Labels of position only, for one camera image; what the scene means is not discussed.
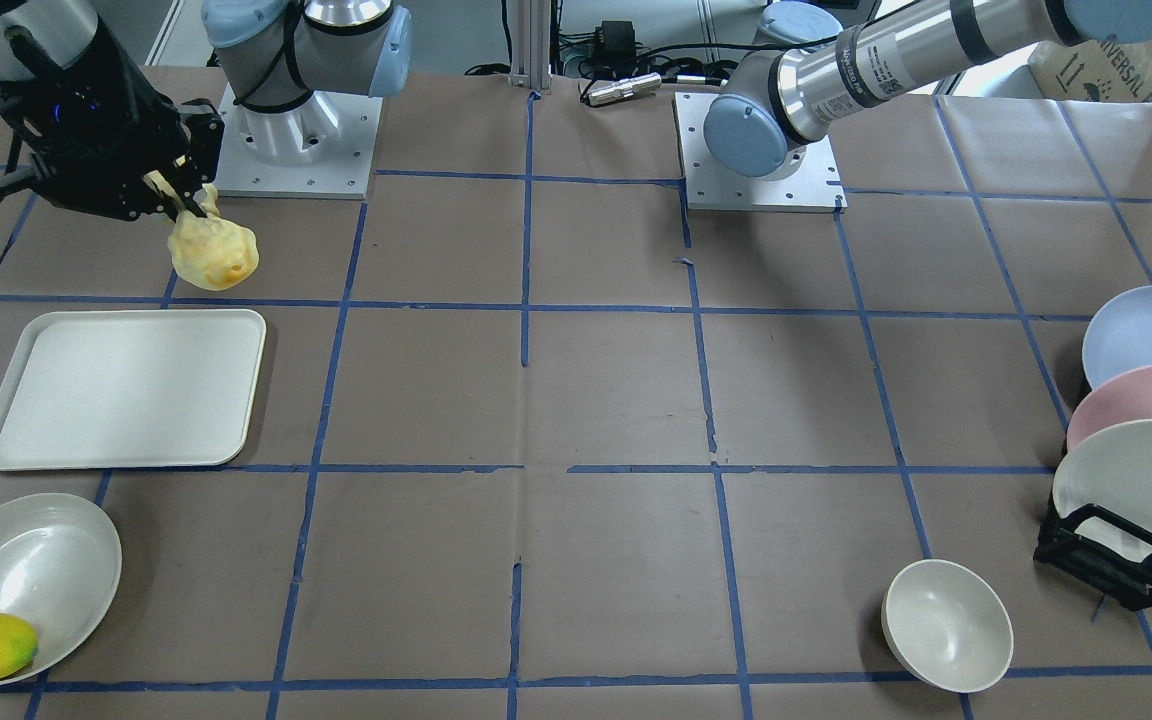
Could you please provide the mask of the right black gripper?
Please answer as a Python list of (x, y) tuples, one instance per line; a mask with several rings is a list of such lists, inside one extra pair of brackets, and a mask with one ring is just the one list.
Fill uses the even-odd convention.
[(28, 29), (6, 46), (31, 78), (0, 79), (0, 115), (26, 143), (32, 190), (56, 209), (122, 222), (142, 215), (220, 219), (223, 119), (205, 97), (173, 103), (108, 29), (59, 65)]

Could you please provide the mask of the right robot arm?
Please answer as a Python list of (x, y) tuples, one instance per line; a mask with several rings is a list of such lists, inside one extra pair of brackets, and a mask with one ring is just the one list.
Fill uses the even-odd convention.
[[(202, 20), (262, 158), (291, 158), (276, 128), (289, 119), (301, 156), (323, 150), (325, 92), (391, 97), (410, 70), (414, 18), (393, 1), (206, 1)], [(223, 118), (157, 91), (88, 1), (0, 1), (0, 204), (29, 190), (119, 222), (204, 213)]]

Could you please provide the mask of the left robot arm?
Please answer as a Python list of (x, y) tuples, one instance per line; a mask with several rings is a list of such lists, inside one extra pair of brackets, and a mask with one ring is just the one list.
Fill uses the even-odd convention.
[(776, 173), (831, 123), (1038, 41), (1152, 40), (1152, 1), (918, 1), (803, 50), (756, 50), (710, 105), (723, 168)]

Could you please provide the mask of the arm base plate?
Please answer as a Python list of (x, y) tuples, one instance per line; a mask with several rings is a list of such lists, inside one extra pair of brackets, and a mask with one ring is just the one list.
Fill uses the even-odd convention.
[(849, 206), (831, 138), (796, 149), (767, 177), (740, 176), (710, 154), (702, 124), (717, 94), (675, 94), (687, 206), (692, 210), (832, 213)]
[(283, 113), (256, 113), (225, 88), (214, 184), (223, 197), (365, 200), (384, 100), (314, 92)]

